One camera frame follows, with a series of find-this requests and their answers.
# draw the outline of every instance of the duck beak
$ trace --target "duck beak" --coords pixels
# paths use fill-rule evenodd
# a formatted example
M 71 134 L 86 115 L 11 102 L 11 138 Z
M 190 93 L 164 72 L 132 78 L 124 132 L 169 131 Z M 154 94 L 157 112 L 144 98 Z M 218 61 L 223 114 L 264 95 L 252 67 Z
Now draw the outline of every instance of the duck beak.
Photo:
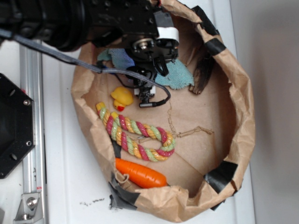
M 123 106 L 118 106 L 118 107 L 117 107 L 117 110 L 118 110 L 118 111 L 123 111 L 124 109 L 125 109 L 125 107 L 123 107 Z

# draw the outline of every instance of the cloth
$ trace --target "cloth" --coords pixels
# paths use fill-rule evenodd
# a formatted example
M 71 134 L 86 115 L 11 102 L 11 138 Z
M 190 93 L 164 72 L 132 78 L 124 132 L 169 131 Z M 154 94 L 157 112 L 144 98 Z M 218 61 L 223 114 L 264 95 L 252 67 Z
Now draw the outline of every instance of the cloth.
M 106 49 L 98 55 L 98 60 L 112 60 L 113 65 L 118 69 L 127 69 L 135 66 L 133 59 L 127 55 L 125 49 Z M 180 60 L 176 59 L 175 63 L 170 62 L 166 66 L 169 74 L 164 77 L 158 73 L 155 80 L 157 83 L 169 86 L 174 90 L 182 89 L 189 85 L 194 86 L 193 75 Z

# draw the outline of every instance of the gray wall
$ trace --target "gray wall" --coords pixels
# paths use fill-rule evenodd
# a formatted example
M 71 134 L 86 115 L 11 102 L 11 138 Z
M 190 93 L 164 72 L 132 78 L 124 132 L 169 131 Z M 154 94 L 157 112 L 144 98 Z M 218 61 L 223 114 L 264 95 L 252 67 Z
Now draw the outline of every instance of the gray wall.
M 252 80 L 257 224 L 299 223 L 299 0 L 230 0 L 237 56 Z

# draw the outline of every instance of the black octagonal plate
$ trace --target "black octagonal plate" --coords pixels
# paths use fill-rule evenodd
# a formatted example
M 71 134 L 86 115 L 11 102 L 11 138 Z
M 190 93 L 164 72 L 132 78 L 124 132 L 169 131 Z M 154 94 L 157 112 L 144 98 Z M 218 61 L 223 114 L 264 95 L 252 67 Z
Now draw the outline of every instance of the black octagonal plate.
M 33 100 L 0 73 L 0 179 L 34 147 Z

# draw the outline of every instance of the knotted rope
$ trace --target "knotted rope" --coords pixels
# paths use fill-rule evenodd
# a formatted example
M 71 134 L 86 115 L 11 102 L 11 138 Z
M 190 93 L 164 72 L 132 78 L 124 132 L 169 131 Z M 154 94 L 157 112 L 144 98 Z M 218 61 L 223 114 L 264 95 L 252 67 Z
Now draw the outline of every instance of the knotted rope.
M 142 124 L 138 121 L 130 120 L 116 112 L 110 112 L 104 103 L 96 105 L 98 115 L 103 121 L 108 134 L 117 142 L 121 148 L 138 159 L 146 161 L 165 161 L 174 153 L 175 140 L 172 134 L 160 127 Z M 146 148 L 137 144 L 125 132 L 136 133 L 162 142 L 160 149 Z

